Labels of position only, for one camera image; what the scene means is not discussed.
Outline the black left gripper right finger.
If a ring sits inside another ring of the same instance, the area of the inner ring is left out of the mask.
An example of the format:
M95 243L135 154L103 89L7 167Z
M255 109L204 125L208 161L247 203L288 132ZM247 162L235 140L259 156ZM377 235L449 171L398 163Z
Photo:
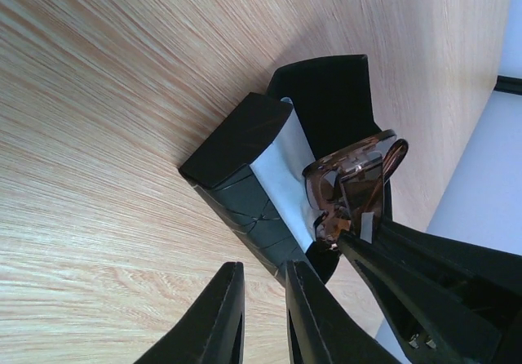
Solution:
M397 363L360 328L302 261L286 264L287 335L292 363Z

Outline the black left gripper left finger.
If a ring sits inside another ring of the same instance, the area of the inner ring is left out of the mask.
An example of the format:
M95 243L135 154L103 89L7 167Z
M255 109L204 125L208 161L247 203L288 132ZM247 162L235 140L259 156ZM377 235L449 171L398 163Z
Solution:
M138 363L242 363L245 278L241 262L226 262L175 326Z

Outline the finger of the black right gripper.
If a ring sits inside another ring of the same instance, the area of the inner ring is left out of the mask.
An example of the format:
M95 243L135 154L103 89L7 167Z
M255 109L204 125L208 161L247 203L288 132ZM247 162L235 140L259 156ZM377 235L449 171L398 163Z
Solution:
M412 363L519 363L521 257L389 219L339 250L372 291Z

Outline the brown translucent sunglasses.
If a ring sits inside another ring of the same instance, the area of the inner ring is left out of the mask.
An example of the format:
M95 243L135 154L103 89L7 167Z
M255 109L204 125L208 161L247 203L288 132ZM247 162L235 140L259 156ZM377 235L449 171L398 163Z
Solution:
M334 249L342 233L373 241L385 207L385 185L403 162L409 143L381 131L335 151L303 169L316 241Z

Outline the light blue cleaning cloth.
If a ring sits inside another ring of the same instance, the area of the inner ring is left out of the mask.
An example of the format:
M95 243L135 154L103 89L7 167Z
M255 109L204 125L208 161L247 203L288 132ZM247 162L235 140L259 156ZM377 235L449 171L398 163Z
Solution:
M315 158L292 99L284 97L275 107L281 111L250 133L256 148L250 168L299 248L307 251L315 241L318 212L307 199L303 169Z

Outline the black glasses case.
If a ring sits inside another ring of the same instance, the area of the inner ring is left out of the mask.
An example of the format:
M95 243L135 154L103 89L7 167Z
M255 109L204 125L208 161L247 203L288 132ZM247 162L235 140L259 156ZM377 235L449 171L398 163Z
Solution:
M303 170L378 130L366 55L303 60L248 94L179 173L278 282L290 260L327 282L339 254L316 243Z

